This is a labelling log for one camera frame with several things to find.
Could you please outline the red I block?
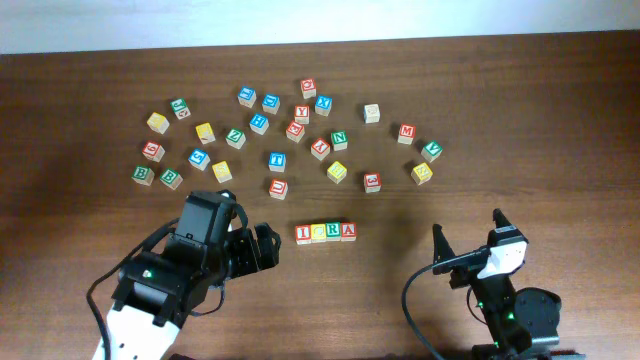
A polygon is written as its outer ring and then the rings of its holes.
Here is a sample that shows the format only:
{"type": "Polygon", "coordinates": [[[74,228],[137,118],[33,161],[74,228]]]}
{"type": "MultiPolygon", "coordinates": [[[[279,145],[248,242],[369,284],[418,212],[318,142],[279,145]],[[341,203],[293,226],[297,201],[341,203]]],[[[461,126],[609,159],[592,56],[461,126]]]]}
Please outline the red I block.
{"type": "Polygon", "coordinates": [[[295,241],[298,245],[306,245],[312,243],[311,226],[298,225],[295,227],[295,241]]]}

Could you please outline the yellow C block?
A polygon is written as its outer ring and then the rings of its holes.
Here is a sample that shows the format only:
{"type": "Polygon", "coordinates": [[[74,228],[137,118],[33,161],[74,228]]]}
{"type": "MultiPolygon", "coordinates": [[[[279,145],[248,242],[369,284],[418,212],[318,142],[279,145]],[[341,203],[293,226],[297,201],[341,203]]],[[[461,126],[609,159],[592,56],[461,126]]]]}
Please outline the yellow C block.
{"type": "Polygon", "coordinates": [[[311,240],[313,243],[321,243],[327,241],[326,224],[312,224],[310,226],[311,240]]]}

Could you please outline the green R block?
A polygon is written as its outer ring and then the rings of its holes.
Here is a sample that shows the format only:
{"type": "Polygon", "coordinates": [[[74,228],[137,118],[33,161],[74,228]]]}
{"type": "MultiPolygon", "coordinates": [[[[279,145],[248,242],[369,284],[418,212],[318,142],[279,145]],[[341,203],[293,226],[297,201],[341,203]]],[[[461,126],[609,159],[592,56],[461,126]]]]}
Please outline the green R block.
{"type": "Polygon", "coordinates": [[[340,222],[328,222],[326,224],[326,240],[340,242],[341,241],[341,223],[340,222]]]}

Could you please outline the red A block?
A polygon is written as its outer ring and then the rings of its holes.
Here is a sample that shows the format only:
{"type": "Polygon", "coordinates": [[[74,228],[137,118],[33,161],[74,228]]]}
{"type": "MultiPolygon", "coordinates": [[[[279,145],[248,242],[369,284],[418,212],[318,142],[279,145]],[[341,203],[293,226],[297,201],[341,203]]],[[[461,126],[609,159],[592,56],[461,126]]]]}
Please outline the red A block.
{"type": "Polygon", "coordinates": [[[357,239],[357,226],[355,223],[341,223],[341,241],[351,242],[357,239]]]}

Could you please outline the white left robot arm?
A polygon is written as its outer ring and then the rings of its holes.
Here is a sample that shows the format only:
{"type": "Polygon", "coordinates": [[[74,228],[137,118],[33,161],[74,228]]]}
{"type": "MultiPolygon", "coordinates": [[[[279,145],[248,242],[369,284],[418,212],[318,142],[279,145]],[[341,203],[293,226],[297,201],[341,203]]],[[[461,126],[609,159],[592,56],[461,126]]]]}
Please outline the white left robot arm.
{"type": "Polygon", "coordinates": [[[91,296],[97,359],[160,359],[186,320],[202,316],[209,291],[279,263],[281,238],[267,223],[248,225],[235,195],[193,191],[180,217],[159,227],[108,271],[113,304],[101,314],[91,296]]]}

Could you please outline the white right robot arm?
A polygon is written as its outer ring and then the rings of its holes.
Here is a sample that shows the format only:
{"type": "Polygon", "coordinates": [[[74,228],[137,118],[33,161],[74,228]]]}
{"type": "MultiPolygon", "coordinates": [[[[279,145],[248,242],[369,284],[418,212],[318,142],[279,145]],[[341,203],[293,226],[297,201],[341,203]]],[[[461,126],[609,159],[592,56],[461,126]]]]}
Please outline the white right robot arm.
{"type": "Polygon", "coordinates": [[[549,359],[559,343],[561,299],[540,288],[514,288],[510,276],[524,265],[529,241],[501,210],[492,218],[486,244],[461,255],[435,224],[433,273],[449,274],[451,288],[469,288],[476,297],[493,342],[473,346],[474,359],[549,359]]]}

